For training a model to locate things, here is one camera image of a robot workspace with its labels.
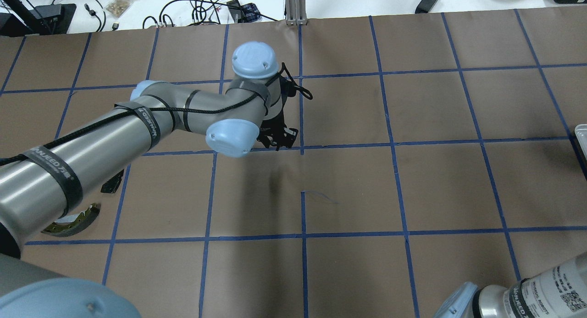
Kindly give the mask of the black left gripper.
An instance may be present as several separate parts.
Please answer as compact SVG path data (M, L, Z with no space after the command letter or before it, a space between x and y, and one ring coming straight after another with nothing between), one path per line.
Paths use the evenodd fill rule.
M256 140L265 148L293 147L299 130L290 128L285 123L284 107L289 97L296 94L296 82L284 77L279 78L279 91L271 99L269 114L262 120Z

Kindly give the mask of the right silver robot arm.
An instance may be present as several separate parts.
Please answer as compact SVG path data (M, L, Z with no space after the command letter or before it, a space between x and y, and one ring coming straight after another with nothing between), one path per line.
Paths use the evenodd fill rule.
M587 254L567 260L511 287L465 282L434 318L585 318Z

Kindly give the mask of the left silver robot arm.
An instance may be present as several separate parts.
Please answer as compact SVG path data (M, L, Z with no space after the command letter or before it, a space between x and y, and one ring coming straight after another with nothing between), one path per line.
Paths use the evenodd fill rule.
M226 92L189 90L145 80L130 100L48 144L1 162L1 316L3 318L138 318L138 309L100 283L69 278L21 260L23 247L51 224L68 221L91 191L176 130L201 134L213 151L247 155L255 142L291 148L298 130L284 122L289 97L301 93L273 48L246 42L232 56Z

